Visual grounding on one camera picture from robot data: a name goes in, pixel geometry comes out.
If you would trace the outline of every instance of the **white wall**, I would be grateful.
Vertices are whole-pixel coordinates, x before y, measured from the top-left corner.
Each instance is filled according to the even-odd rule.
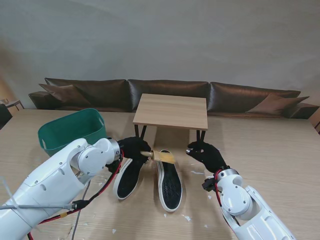
[[[27,108],[44,77],[216,81],[320,105],[320,1],[2,0],[0,73]]]

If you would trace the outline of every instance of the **gray cable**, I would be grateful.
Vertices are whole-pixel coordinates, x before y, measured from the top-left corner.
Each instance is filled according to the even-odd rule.
[[[83,196],[82,196],[82,200],[85,199],[85,196],[86,196],[86,194],[87,194],[88,188],[89,188],[89,186],[90,186],[90,182],[91,182],[91,181],[89,181],[89,182],[88,182],[88,185],[86,186],[86,189],[85,189],[85,191],[84,191],[84,193],[83,193]],[[77,229],[77,225],[78,225],[80,213],[81,213],[81,210],[78,212],[78,215],[76,216],[76,220],[75,220],[75,224],[74,224],[74,229],[73,229],[73,233],[72,233],[71,240],[74,240],[74,238],[75,238],[75,234],[76,234],[76,229]]]
[[[72,209],[73,205],[18,205],[20,209]],[[0,206],[0,210],[4,209],[17,209],[14,205]]]

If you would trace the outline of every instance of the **black metal leg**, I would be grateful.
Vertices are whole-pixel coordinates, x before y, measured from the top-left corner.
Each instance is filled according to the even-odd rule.
[[[135,131],[135,136],[136,137],[139,137],[139,128],[138,128],[138,125],[134,125],[134,131]]]
[[[196,141],[200,141],[200,130],[196,131]]]
[[[317,127],[320,125],[320,121],[318,122],[318,124],[317,125],[315,125],[315,129],[317,129]]]
[[[140,136],[141,139],[144,139],[145,133],[146,133],[146,129],[147,129],[147,125],[144,125],[143,128],[142,128],[141,136]],[[135,136],[139,137],[139,127],[136,124],[134,125],[134,131],[135,131]]]
[[[144,125],[143,128],[142,128],[141,136],[140,136],[141,139],[144,139],[145,133],[146,133],[146,129],[147,129],[147,125]]]
[[[201,140],[202,142],[205,140],[205,134],[206,134],[206,131],[202,131],[202,132],[201,132],[200,140]]]

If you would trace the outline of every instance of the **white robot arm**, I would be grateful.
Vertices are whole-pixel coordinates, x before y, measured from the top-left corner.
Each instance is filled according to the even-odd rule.
[[[296,240],[258,191],[242,187],[243,178],[236,170],[219,170],[213,179],[223,217],[239,240]],[[240,225],[237,218],[247,222]]]
[[[74,140],[38,166],[3,206],[64,206],[69,204],[105,165],[120,157],[112,138],[90,145],[84,138]],[[71,166],[82,174],[76,176]],[[0,239],[20,240],[41,221],[61,208],[16,208],[0,210]]]

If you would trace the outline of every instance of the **throw pillow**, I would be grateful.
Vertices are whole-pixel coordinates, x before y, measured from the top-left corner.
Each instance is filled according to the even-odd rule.
[[[294,107],[307,98],[309,97],[284,98],[269,94],[262,102],[249,111],[246,111],[246,113],[281,115],[285,109]]]
[[[73,85],[52,86],[39,84],[44,90],[49,92],[54,98],[61,101],[64,106],[90,107],[90,102]]]

